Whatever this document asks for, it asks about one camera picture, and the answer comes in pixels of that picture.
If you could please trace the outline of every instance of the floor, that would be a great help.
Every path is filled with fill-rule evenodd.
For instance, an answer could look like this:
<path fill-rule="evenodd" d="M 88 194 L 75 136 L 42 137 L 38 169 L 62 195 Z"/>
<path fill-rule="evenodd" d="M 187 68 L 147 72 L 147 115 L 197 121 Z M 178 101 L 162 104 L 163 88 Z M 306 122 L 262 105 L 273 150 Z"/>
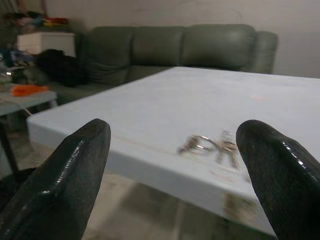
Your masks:
<path fill-rule="evenodd" d="M 9 131 L 20 169 L 45 157 L 34 151 L 27 128 Z M 82 240 L 272 240 L 273 237 L 227 221 L 185 203 L 181 234 L 173 238 L 178 199 L 119 175 L 105 173 Z"/>

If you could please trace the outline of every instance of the white wall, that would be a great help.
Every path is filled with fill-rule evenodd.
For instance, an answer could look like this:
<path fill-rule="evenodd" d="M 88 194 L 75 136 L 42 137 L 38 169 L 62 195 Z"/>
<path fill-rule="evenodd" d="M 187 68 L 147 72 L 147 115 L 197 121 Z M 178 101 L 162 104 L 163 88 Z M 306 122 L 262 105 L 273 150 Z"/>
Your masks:
<path fill-rule="evenodd" d="M 274 72 L 320 78 L 320 0 L 46 0 L 78 27 L 249 24 L 279 36 Z"/>

